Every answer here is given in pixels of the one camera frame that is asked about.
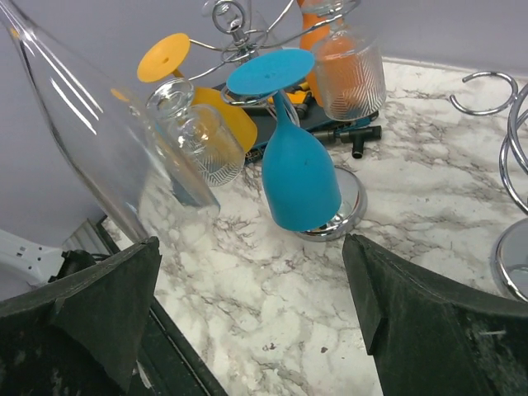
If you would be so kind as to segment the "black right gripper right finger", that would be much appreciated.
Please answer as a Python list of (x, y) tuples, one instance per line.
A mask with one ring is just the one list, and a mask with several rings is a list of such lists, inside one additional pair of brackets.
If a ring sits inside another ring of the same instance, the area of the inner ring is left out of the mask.
[(525, 395), (527, 305), (348, 234), (342, 258), (386, 395)]

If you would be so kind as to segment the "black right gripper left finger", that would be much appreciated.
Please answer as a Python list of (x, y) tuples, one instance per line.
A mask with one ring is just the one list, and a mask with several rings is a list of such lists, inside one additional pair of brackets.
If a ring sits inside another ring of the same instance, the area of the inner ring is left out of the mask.
[(1, 303), (3, 395), (125, 395), (161, 263), (155, 237)]

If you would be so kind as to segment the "blue plastic goblet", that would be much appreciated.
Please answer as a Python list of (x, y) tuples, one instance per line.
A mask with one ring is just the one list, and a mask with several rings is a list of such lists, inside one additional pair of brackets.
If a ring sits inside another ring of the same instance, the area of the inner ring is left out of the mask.
[(282, 91), (313, 67), (314, 56), (307, 50), (282, 49), (246, 62), (226, 81), (228, 90), (237, 95), (273, 95), (276, 128), (262, 158), (262, 185), (275, 223), (292, 232), (326, 224), (342, 203), (329, 153), (285, 111)]

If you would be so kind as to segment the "orange plastic goblet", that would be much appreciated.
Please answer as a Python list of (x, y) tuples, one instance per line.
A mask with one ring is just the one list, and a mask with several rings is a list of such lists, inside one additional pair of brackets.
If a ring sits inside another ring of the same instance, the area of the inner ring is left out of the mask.
[(331, 116), (349, 117), (361, 104), (364, 83), (360, 53), (366, 42), (362, 32), (338, 16), (342, 1), (300, 1), (303, 28), (311, 31), (302, 36), (300, 47), (310, 50), (315, 59), (306, 80), (316, 102)]

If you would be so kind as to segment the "clear patterned wine glass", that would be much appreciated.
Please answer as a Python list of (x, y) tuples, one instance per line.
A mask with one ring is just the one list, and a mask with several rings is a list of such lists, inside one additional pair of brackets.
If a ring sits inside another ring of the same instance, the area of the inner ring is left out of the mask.
[(359, 1), (306, 1), (302, 11), (322, 19), (319, 30), (329, 32), (312, 48), (313, 68), (322, 107), (328, 118), (352, 121), (377, 112), (386, 87), (380, 50), (373, 36), (345, 16)]

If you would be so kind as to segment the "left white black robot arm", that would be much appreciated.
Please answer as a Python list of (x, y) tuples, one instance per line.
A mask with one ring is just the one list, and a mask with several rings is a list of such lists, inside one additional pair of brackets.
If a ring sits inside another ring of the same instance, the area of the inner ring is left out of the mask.
[(61, 247), (51, 247), (1, 231), (1, 278), (24, 281), (30, 286), (44, 284), (59, 273), (62, 254), (70, 250), (109, 254), (110, 251), (90, 228), (79, 228)]

